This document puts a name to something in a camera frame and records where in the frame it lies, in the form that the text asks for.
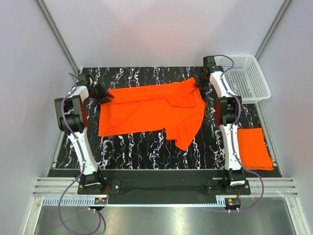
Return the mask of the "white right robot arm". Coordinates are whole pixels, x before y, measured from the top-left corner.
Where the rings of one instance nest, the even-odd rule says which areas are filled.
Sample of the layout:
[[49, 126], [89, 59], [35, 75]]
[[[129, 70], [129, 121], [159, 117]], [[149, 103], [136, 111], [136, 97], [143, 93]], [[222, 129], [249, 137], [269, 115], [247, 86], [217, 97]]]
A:
[[228, 85], [225, 74], [234, 67], [234, 61], [225, 55], [222, 57], [230, 60], [231, 66], [223, 69], [216, 63], [216, 55], [203, 58], [203, 68], [196, 85], [206, 87], [211, 84], [218, 96], [215, 122], [222, 133], [224, 143], [224, 176], [217, 190], [227, 194], [240, 196], [245, 188], [246, 176], [238, 144], [238, 122], [241, 116], [242, 99], [235, 95]]

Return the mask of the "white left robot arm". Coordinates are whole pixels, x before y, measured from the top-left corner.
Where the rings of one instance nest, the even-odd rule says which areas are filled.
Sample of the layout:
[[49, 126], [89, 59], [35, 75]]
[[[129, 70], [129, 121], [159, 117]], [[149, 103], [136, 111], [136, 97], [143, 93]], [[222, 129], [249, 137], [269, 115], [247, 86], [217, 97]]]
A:
[[69, 75], [74, 81], [73, 87], [64, 97], [55, 99], [54, 105], [58, 127], [71, 141], [79, 162], [80, 174], [75, 181], [79, 183], [80, 194], [108, 193], [110, 186], [106, 184], [89, 144], [84, 101], [91, 98], [102, 105], [111, 102], [114, 96], [89, 74]]

